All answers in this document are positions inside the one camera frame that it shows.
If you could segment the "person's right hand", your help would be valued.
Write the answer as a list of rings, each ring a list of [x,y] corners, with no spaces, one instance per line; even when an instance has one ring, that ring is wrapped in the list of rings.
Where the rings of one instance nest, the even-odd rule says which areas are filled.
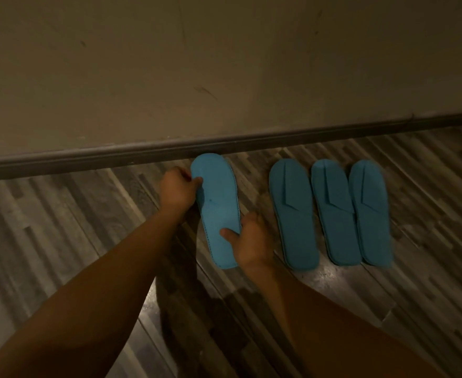
[[[231,246],[238,265],[248,274],[252,270],[270,267],[273,263],[273,245],[263,217],[249,212],[241,220],[240,241]]]

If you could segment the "person's left hand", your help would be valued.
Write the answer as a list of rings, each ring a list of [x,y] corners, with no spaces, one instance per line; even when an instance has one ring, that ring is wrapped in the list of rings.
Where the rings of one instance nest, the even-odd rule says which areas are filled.
[[[183,217],[196,201],[198,188],[191,188],[189,170],[175,166],[165,172],[159,185],[160,210]]]

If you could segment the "blue slipper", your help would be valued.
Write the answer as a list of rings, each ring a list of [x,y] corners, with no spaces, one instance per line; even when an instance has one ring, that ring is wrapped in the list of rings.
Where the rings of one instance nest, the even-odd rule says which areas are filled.
[[[389,200],[379,166],[370,160],[356,162],[351,167],[348,183],[363,261],[374,267],[391,267]]]
[[[333,160],[320,159],[311,166],[310,180],[329,260],[337,266],[359,265],[362,256],[345,171]]]
[[[308,173],[295,159],[280,159],[269,173],[269,191],[286,265],[294,271],[318,267],[314,203]]]
[[[240,205],[233,169],[221,155],[205,153],[193,160],[190,171],[193,178],[203,179],[197,190],[196,203],[211,258],[220,269],[237,267],[231,244],[220,234],[222,228],[237,234],[241,231]]]

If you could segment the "person's left forearm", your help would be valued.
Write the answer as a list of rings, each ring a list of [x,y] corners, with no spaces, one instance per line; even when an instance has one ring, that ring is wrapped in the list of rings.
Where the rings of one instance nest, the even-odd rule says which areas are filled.
[[[0,378],[104,378],[127,343],[191,205],[163,203],[62,286],[0,349]]]

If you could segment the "person's right forearm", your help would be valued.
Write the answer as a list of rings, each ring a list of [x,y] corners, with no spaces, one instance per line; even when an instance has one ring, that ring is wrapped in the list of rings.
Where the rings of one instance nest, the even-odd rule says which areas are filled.
[[[315,378],[443,378],[410,349],[274,261],[240,261]]]

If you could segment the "dark grey baseboard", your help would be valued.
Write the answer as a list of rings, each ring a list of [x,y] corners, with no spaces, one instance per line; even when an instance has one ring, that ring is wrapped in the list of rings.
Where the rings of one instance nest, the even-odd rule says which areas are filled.
[[[287,130],[271,133],[169,139],[94,148],[77,148],[0,157],[0,180],[124,167],[194,158],[203,153],[230,154],[462,126],[462,114]]]

